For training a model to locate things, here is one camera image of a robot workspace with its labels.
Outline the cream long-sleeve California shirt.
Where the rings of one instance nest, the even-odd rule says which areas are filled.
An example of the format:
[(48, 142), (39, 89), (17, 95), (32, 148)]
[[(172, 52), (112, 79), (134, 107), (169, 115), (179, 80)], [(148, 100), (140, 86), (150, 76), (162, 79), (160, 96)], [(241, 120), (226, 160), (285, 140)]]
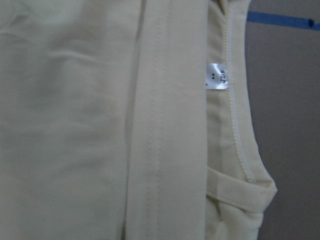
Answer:
[(257, 239), (249, 5), (1, 1), (1, 239)]

